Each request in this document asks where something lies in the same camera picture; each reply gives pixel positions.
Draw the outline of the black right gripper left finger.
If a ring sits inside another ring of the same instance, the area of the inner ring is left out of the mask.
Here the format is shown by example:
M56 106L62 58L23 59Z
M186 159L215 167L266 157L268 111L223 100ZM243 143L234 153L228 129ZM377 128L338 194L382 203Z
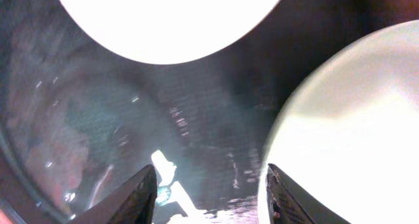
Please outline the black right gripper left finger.
M69 224L151 224L156 197L156 171L148 164Z

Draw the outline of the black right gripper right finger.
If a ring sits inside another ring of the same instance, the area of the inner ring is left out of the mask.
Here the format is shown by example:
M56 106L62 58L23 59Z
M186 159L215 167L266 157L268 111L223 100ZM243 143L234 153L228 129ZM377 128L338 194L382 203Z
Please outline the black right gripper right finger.
M271 224L348 224L300 185L269 163L266 169L266 201Z

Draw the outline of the mint green plate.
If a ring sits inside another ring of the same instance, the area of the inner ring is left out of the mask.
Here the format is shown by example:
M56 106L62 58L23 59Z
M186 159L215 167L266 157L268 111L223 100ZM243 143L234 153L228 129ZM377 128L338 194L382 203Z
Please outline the mint green plate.
M269 163L349 223L417 223L418 22L358 39L291 94L266 142L260 223Z

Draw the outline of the white plate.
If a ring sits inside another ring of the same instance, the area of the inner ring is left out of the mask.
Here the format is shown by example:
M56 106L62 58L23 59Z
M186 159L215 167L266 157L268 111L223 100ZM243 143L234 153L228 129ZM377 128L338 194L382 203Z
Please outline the white plate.
M249 33L280 0L59 0L93 40L124 58L181 64Z

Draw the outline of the black round tray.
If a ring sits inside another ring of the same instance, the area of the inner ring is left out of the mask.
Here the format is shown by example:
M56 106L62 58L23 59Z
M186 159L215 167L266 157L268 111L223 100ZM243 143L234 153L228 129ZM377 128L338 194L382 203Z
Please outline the black round tray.
M175 65L127 60L59 0L1 0L1 206L66 223L161 150L206 217L256 223L265 141L286 99L353 41L418 18L418 0L281 0L250 33Z

